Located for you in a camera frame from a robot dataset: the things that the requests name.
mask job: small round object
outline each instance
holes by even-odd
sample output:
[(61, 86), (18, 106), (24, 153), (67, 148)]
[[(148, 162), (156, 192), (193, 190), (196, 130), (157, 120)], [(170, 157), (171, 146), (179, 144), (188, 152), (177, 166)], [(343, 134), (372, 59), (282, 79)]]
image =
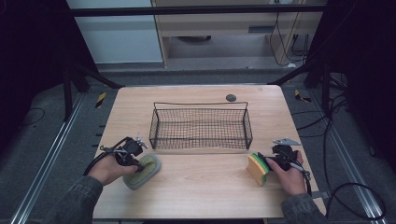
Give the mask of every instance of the small round object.
[(234, 101), (236, 100), (236, 96), (235, 96), (234, 94), (228, 94), (228, 95), (225, 97), (225, 99), (226, 99), (228, 102), (234, 102)]

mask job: green sponge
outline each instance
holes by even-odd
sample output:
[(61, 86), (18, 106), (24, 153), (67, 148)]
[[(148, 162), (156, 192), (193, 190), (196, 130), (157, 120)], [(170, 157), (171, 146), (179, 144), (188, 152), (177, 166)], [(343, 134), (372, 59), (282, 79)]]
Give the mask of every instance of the green sponge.
[(139, 163), (144, 167), (141, 172), (122, 177), (125, 185), (132, 190), (139, 189), (146, 184), (161, 168), (161, 162), (154, 154), (145, 155)]

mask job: wooden table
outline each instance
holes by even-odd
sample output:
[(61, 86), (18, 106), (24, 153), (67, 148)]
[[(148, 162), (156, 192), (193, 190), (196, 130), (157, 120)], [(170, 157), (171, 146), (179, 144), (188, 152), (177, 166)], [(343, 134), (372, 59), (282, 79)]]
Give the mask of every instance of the wooden table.
[[(278, 86), (167, 86), (132, 87), (119, 90), (100, 145), (111, 147), (125, 136), (143, 137), (149, 145), (153, 102), (226, 103), (248, 102), (253, 142), (249, 150), (229, 148), (146, 149), (156, 153), (161, 171), (138, 190), (130, 190), (119, 178), (104, 187), (94, 218), (270, 218), (283, 217), (280, 204), (286, 199), (271, 172), (260, 187), (246, 167), (248, 155), (270, 156), (273, 140), (288, 137), (300, 141), (282, 90)], [(311, 171), (303, 147), (304, 168)], [(318, 190), (312, 176), (312, 190)], [(315, 199), (324, 212), (321, 199)]]

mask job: black wire basket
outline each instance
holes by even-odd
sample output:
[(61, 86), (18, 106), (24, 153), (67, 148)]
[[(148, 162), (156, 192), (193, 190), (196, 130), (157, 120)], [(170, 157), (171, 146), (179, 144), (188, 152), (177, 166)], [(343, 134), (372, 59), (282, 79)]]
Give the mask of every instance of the black wire basket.
[(154, 103), (152, 148), (229, 147), (249, 149), (253, 140), (248, 103)]

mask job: scrub pad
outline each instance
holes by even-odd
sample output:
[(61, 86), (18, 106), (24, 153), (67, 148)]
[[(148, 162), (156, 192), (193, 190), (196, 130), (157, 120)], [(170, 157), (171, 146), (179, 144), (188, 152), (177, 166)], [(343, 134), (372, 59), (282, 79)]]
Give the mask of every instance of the scrub pad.
[(267, 180), (266, 175), (269, 172), (268, 166), (254, 153), (249, 155), (247, 159), (247, 171), (251, 174), (253, 179), (262, 186)]
[(132, 190), (142, 187), (153, 176), (155, 176), (161, 168), (161, 162), (154, 154), (148, 154), (142, 157), (139, 164), (144, 167), (141, 172), (134, 173), (133, 175), (125, 175), (122, 177), (125, 185)]

